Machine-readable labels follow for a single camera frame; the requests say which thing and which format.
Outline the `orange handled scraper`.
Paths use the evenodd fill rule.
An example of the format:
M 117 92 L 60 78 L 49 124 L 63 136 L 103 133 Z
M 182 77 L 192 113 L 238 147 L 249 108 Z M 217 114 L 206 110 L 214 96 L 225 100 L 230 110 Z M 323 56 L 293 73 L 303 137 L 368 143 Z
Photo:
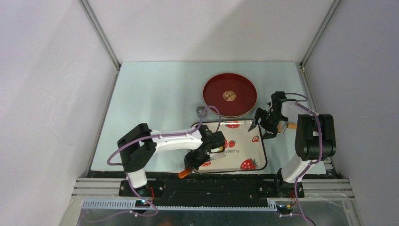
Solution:
M 184 157 L 184 170 L 178 173 L 178 177 L 180 179 L 183 179 L 184 177 L 191 174 L 193 171 L 198 170 L 199 167 L 202 166 L 202 164 L 223 158 L 225 156 L 226 155 L 224 153 L 220 152 L 212 153 L 211 155 L 206 153 L 202 157 L 195 157 L 194 153 L 189 152 Z

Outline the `strawberry print tray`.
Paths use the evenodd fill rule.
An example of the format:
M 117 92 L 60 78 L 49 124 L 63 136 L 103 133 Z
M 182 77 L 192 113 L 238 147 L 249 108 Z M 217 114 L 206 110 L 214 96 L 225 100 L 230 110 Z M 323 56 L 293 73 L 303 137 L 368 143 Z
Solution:
M 268 160 L 260 128 L 248 131 L 252 121 L 206 122 L 211 131 L 219 129 L 224 137 L 224 157 L 202 164 L 198 174 L 259 171 L 266 168 Z

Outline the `red round plate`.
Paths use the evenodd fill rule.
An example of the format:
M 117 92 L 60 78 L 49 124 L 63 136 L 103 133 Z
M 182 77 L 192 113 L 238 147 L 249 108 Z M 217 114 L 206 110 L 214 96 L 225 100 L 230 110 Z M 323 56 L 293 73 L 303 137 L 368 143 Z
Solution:
M 249 113 L 258 99 L 253 82 L 236 73 L 221 73 L 210 78 L 204 85 L 202 96 L 206 105 L 216 107 L 225 118 Z

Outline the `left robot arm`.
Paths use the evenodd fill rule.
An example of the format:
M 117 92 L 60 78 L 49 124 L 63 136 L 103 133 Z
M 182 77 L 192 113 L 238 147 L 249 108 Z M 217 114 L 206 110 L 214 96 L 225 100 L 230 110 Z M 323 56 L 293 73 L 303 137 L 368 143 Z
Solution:
M 205 124 L 192 129 L 161 132 L 141 123 L 120 138 L 117 146 L 131 191 L 143 196 L 149 190 L 144 168 L 154 154 L 188 149 L 184 156 L 184 170 L 179 174 L 184 178 L 211 161 L 214 155 L 223 154 L 225 137 L 221 131 L 212 132 Z

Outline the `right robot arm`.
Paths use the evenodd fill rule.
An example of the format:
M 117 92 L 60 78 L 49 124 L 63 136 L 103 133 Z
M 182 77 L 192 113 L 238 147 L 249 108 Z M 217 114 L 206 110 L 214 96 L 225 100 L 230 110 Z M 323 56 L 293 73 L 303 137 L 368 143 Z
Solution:
M 285 197 L 292 192 L 304 175 L 316 164 L 336 153 L 334 118 L 330 114 L 317 113 L 303 103 L 308 100 L 288 98 L 289 93 L 277 91 L 271 95 L 268 110 L 257 108 L 248 131 L 256 127 L 264 129 L 262 139 L 275 138 L 281 122 L 296 124 L 295 155 L 279 169 L 275 177 L 274 192 Z

